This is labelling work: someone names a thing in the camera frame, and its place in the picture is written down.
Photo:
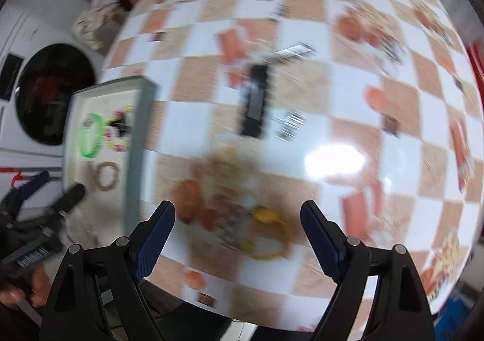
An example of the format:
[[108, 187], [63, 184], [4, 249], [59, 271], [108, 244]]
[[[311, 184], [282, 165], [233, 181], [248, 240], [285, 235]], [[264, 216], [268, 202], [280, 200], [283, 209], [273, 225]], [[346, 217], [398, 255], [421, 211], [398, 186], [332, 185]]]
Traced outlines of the operator left hand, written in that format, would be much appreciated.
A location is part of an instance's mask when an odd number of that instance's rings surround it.
[[51, 289], [51, 281], [44, 265], [39, 265], [28, 276], [27, 280], [18, 279], [18, 284], [1, 286], [1, 304], [6, 306], [20, 303], [26, 297], [34, 307], [43, 307]]

